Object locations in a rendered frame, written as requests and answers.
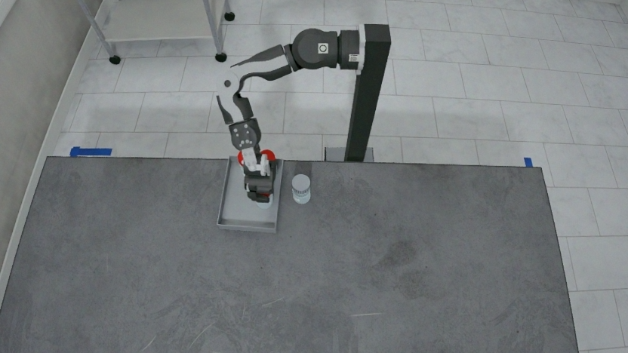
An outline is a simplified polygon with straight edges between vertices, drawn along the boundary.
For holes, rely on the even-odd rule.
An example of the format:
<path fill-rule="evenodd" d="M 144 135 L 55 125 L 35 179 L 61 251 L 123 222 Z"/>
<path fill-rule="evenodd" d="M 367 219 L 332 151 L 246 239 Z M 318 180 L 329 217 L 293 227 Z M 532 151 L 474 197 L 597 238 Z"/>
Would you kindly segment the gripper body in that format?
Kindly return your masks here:
<path fill-rule="evenodd" d="M 271 168 L 272 165 L 272 168 Z M 271 168 L 271 169 L 270 169 Z M 247 175 L 245 174 L 244 187 L 252 191 L 257 191 L 260 194 L 269 194 L 273 193 L 273 183 L 276 179 L 276 161 L 273 160 L 265 160 L 264 170 L 266 176 L 258 176 L 258 175 Z"/>

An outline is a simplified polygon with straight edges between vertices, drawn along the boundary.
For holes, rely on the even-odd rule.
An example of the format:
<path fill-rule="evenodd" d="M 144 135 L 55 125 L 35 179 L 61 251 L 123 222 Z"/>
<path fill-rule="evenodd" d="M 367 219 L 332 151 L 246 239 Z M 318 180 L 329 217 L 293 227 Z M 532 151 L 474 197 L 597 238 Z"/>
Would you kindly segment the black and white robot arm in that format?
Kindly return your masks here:
<path fill-rule="evenodd" d="M 337 64 L 341 66 L 340 70 L 352 69 L 360 75 L 365 58 L 364 24 L 359 24 L 358 30 L 341 30 L 338 36 L 337 31 L 305 29 L 284 49 L 282 45 L 276 45 L 261 51 L 232 65 L 231 70 L 221 73 L 216 80 L 218 106 L 225 124 L 230 124 L 232 144 L 241 151 L 243 171 L 247 175 L 266 176 L 267 154 L 260 153 L 261 132 L 257 118 L 252 118 L 249 99 L 240 94 L 245 80 L 261 77 L 274 81 L 291 74 L 291 68 L 294 72 L 323 67 L 336 69 Z"/>

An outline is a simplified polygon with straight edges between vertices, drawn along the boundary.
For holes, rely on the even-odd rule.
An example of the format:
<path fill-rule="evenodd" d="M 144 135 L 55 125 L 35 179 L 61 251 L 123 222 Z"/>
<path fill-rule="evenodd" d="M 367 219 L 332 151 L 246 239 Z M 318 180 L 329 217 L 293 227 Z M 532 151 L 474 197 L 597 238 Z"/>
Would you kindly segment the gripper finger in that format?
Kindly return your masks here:
<path fill-rule="evenodd" d="M 247 183 L 247 195 L 248 198 L 250 198 L 252 201 L 258 202 L 258 203 L 269 203 L 269 198 L 265 195 L 261 195 L 261 194 L 257 194 L 256 191 L 251 191 L 248 189 L 248 183 Z"/>

